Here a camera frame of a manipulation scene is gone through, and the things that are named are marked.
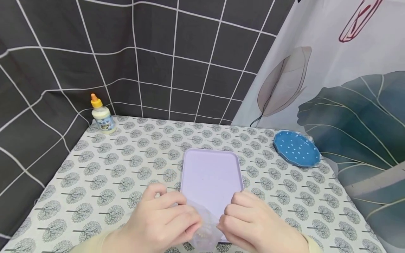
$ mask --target tree print tablecloth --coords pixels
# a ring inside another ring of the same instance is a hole
[[[330,166],[287,164],[273,148],[276,130],[126,116],[115,121],[118,128],[110,135],[95,124],[86,130],[2,252],[67,253],[102,230],[120,227],[149,184],[180,190],[189,148],[235,152],[244,187],[325,252],[385,252]],[[167,252],[196,251],[185,243]],[[218,244],[216,252],[243,251]]]

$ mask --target gray grid wall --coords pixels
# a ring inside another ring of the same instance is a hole
[[[230,125],[294,0],[2,0],[0,248],[91,122]]]

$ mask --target purple tray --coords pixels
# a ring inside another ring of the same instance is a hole
[[[237,155],[228,151],[189,149],[184,153],[180,191],[218,219],[232,196],[243,190]],[[221,242],[228,242],[223,236]]]

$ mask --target blue plate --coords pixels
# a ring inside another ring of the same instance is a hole
[[[305,136],[293,131],[281,131],[274,137],[274,147],[284,160],[299,167],[314,167],[321,154]]]

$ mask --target white glue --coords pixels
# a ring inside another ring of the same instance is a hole
[[[111,116],[110,110],[102,106],[102,102],[99,98],[96,97],[94,93],[92,93],[92,106],[94,110],[92,110],[93,118],[96,120],[98,128],[103,134],[111,134],[115,131],[116,126]]]

